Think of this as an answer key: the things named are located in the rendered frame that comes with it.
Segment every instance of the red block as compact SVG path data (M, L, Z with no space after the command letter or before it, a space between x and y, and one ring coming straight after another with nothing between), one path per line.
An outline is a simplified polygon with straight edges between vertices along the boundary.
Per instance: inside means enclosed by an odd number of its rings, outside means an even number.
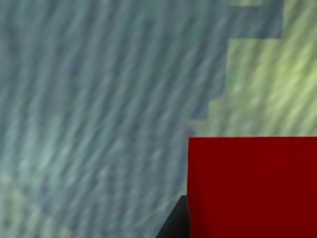
M192 238L317 238L317 138L190 138Z

